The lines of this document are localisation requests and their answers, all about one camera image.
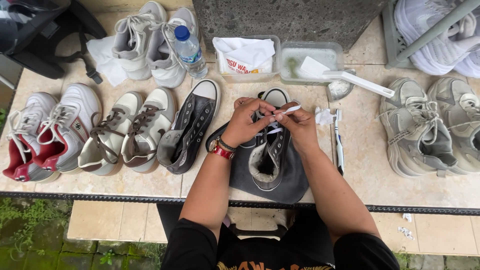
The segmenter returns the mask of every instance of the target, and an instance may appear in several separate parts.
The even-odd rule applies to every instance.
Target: water bottle
[[[194,79],[201,79],[207,75],[208,68],[202,57],[202,49],[196,36],[190,36],[188,28],[179,25],[175,28],[175,50],[187,68],[188,74]]]

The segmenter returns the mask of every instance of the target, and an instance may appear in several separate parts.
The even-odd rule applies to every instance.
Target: person
[[[277,110],[259,98],[239,98],[221,139],[236,148],[274,121],[290,130],[316,212],[296,214],[280,241],[240,240],[222,223],[228,208],[231,161],[209,153],[183,207],[157,205],[168,237],[162,270],[399,269],[367,208],[320,149],[314,116],[301,108],[281,113],[292,106],[297,103]],[[265,117],[253,123],[257,110]]]

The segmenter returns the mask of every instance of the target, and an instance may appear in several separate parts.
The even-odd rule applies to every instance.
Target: white and red sneaker
[[[57,179],[59,172],[46,171],[32,161],[40,152],[40,144],[36,141],[40,124],[57,103],[50,94],[38,92],[27,98],[23,110],[10,112],[7,118],[10,164],[3,170],[5,176],[19,182],[47,183]]]
[[[40,153],[33,161],[44,170],[76,174],[77,158],[90,130],[101,121],[102,106],[95,92],[84,84],[71,84],[42,122],[37,142]]]

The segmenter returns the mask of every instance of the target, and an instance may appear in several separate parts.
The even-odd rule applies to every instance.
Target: hand
[[[293,146],[301,155],[312,150],[320,149],[318,146],[315,117],[312,113],[300,108],[282,114],[282,112],[293,106],[298,106],[298,104],[294,101],[289,102],[279,110],[275,110],[273,112],[275,114],[275,120],[290,131]]]
[[[235,101],[234,108],[230,123],[222,134],[223,142],[233,148],[250,141],[259,131],[275,121],[272,115],[275,107],[263,99],[239,98]],[[254,123],[252,115],[257,110],[265,117]]]

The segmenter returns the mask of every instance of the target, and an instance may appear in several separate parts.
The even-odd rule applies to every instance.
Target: black table edge
[[[60,199],[60,200],[83,200],[83,201],[109,201],[109,202],[138,202],[138,203],[162,203],[183,204],[184,198],[161,198],[145,196],[111,196],[94,194],[70,194],[70,193],[40,193],[40,192],[9,192],[0,191],[0,197],[12,198],[35,198],[35,199]],[[312,203],[282,204],[277,202],[258,201],[235,201],[228,203],[231,207],[272,208],[272,209],[314,209]],[[378,213],[411,213],[411,214],[440,214],[459,216],[480,216],[480,209],[476,208],[448,208],[448,207],[409,207],[388,205],[365,205],[370,212]]]

